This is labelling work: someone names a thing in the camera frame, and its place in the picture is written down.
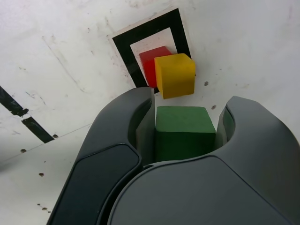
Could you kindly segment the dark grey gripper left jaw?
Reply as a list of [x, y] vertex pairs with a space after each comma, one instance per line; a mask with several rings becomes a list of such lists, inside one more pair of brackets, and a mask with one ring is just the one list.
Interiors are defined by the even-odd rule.
[[131, 89], [92, 123], [49, 217], [50, 225], [105, 225], [121, 190], [143, 170], [136, 130], [154, 109], [151, 88]]

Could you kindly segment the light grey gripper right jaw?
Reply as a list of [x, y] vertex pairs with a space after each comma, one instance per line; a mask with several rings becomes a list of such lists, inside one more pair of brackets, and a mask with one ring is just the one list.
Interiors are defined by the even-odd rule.
[[121, 191], [110, 225], [297, 225], [300, 145], [256, 101], [232, 97], [211, 153], [156, 163]]

